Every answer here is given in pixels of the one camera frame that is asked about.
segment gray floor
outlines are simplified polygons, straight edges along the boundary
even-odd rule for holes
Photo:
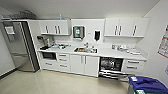
[[[0,80],[0,94],[127,94],[128,84],[54,71],[19,72]]]

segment electrical outlet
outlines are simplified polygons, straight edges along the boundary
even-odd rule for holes
[[[167,75],[168,75],[168,65],[167,65],[167,68],[166,68],[165,72],[166,72],[166,73],[167,73]]]

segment refrigerator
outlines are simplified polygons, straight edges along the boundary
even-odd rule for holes
[[[19,71],[36,72],[40,69],[28,23],[3,21],[0,29]]]

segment white countertop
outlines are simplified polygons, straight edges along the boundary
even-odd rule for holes
[[[97,48],[97,53],[74,52],[76,48],[77,48],[76,46],[66,47],[65,49],[52,47],[47,50],[38,50],[38,51],[87,55],[87,56],[114,57],[114,58],[124,58],[124,59],[131,59],[131,60],[145,60],[145,61],[147,60],[142,55],[132,55],[130,53],[121,52],[110,48]]]

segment drawer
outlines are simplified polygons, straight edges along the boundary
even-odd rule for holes
[[[57,61],[56,60],[42,60],[42,68],[47,70],[54,70],[56,71],[57,68]]]
[[[143,66],[123,64],[121,71],[130,74],[140,74],[143,71]]]
[[[57,53],[57,61],[59,63],[69,63],[69,54]]]
[[[135,66],[143,66],[144,65],[144,61],[138,61],[138,60],[124,60],[123,61],[124,64],[128,64],[128,65],[135,65]]]
[[[59,63],[58,64],[58,71],[70,73],[70,65]]]

